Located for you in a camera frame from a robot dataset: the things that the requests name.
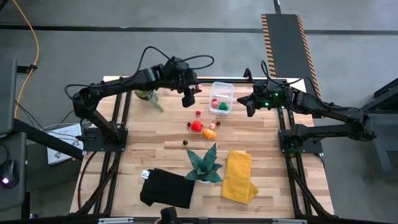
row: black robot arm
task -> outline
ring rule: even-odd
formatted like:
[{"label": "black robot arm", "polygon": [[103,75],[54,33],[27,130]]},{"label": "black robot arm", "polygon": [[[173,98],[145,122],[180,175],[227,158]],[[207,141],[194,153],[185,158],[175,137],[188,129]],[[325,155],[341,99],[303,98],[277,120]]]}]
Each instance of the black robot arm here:
[{"label": "black robot arm", "polygon": [[370,117],[357,108],[336,106],[325,103],[316,96],[293,88],[285,80],[275,82],[258,81],[253,84],[253,92],[249,96],[238,98],[245,105],[248,116],[254,115],[261,108],[281,108],[300,114],[313,114],[345,122],[341,125],[306,127],[295,124],[292,127],[288,142],[300,147],[310,138],[349,137],[356,141],[370,141],[376,137]]},{"label": "black robot arm", "polygon": [[118,80],[98,84],[91,84],[82,88],[72,96],[73,108],[77,117],[91,121],[102,133],[104,143],[116,143],[120,140],[116,124],[107,121],[96,107],[100,100],[107,96],[117,95],[133,90],[157,90],[168,88],[183,93],[182,105],[189,107],[195,103],[193,96],[199,90],[190,88],[199,84],[196,73],[189,68],[189,64],[180,58],[172,57],[163,65],[138,71],[131,77],[120,77]]}]

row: green toy fruit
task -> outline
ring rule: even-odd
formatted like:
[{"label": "green toy fruit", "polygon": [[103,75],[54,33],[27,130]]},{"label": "green toy fruit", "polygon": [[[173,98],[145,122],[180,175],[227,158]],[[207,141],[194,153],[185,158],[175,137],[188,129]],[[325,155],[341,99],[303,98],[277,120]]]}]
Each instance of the green toy fruit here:
[{"label": "green toy fruit", "polygon": [[228,107],[225,102],[221,102],[218,109],[219,110],[228,110]]}]

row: concrete floor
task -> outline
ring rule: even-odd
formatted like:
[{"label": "concrete floor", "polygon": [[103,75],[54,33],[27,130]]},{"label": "concrete floor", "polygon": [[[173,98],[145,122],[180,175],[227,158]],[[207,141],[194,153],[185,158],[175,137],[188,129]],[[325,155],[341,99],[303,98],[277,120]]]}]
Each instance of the concrete floor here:
[{"label": "concrete floor", "polygon": [[[18,0],[33,24],[134,27],[261,28],[261,13],[274,13],[272,0]],[[299,14],[305,29],[398,30],[395,0],[280,0],[282,13]],[[0,22],[23,24],[10,2]],[[39,69],[26,86],[22,105],[42,125],[57,123],[72,109],[63,87],[91,83],[105,75],[130,75],[141,51],[156,46],[169,55],[211,54],[215,64],[201,75],[240,77],[246,67],[263,76],[262,34],[177,32],[38,31]],[[339,105],[361,106],[371,94],[397,77],[395,35],[308,35],[322,98]],[[32,63],[35,45],[30,31],[0,30],[0,57]],[[144,67],[165,60],[148,53]],[[192,65],[205,62],[197,61]],[[19,86],[25,75],[18,76]],[[24,114],[21,119],[27,121]],[[316,125],[336,123],[317,119]],[[398,222],[398,184],[365,184],[362,176],[376,169],[369,144],[346,138],[325,139],[326,176],[335,213],[345,218]],[[41,216],[67,214],[76,180],[32,194],[32,211]],[[0,213],[18,218],[19,210]]]}]

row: yellow and black striped tape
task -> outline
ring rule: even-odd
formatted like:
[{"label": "yellow and black striped tape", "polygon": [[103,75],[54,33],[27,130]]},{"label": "yellow and black striped tape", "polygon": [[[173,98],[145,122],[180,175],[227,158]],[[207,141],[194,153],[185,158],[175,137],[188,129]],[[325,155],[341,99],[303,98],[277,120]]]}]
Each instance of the yellow and black striped tape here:
[{"label": "yellow and black striped tape", "polygon": [[267,18],[265,14],[261,15],[262,31],[264,33],[264,40],[266,41],[267,59],[269,75],[276,77],[274,57],[272,56],[271,40],[269,38]]},{"label": "yellow and black striped tape", "polygon": [[301,31],[301,37],[302,37],[303,42],[304,42],[304,49],[305,49],[305,53],[307,54],[308,64],[309,64],[310,70],[311,70],[311,76],[312,76],[312,80],[313,80],[313,85],[315,87],[315,89],[314,89],[315,90],[315,94],[317,94],[317,96],[320,99],[321,98],[321,93],[320,93],[319,86],[318,86],[317,76],[315,75],[315,71],[313,69],[312,59],[311,59],[311,55],[310,55],[310,49],[308,48],[307,38],[305,37],[305,34],[304,34],[303,24],[301,22],[300,16],[299,15],[296,15],[296,16],[297,16],[298,26],[300,27],[300,31]]}]

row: wooden tabletop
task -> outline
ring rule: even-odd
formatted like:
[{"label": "wooden tabletop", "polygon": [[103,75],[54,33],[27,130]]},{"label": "wooden tabletop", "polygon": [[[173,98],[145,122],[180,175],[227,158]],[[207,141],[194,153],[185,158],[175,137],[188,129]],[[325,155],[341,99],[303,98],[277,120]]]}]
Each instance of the wooden tabletop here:
[{"label": "wooden tabletop", "polygon": [[[112,80],[117,77],[104,77]],[[305,91],[303,81],[293,85]],[[186,149],[194,150],[203,157],[205,152],[217,142],[217,160],[224,167],[218,170],[224,176],[226,160],[230,150],[243,151],[252,155],[251,181],[259,193],[248,205],[222,198],[221,186],[217,184],[195,183],[190,209],[177,208],[180,217],[211,218],[292,218],[294,217],[289,180],[284,156],[280,153],[277,132],[279,120],[277,110],[257,110],[252,118],[246,115],[246,108],[236,102],[236,98],[252,92],[252,84],[235,84],[234,105],[228,116],[211,114],[208,108],[210,84],[203,85],[204,90],[195,95],[196,103],[183,108],[182,96],[176,91],[160,89],[159,104],[164,108],[161,113],[149,102],[140,100],[134,94],[131,98],[127,128],[129,136],[126,150],[122,153],[118,180],[114,193],[112,216],[159,217],[160,210],[168,205],[154,203],[151,207],[140,201],[140,192],[144,179],[142,170],[159,168],[186,175],[192,170]],[[115,96],[101,100],[97,110],[108,120],[112,117]],[[123,101],[119,121],[123,111]],[[200,110],[198,117],[195,110]],[[313,126],[311,116],[295,114],[295,122]],[[215,140],[205,139],[200,133],[187,128],[187,122],[200,119],[205,126],[221,121],[216,128]],[[81,199],[84,203],[98,185],[104,153],[97,153],[88,165],[81,185]],[[303,164],[308,188],[324,208],[333,213],[328,183],[322,163],[314,155],[303,154]],[[77,191],[73,198],[71,212],[78,210]],[[297,191],[300,208],[304,211],[301,190]],[[105,205],[107,193],[103,197]]]}]

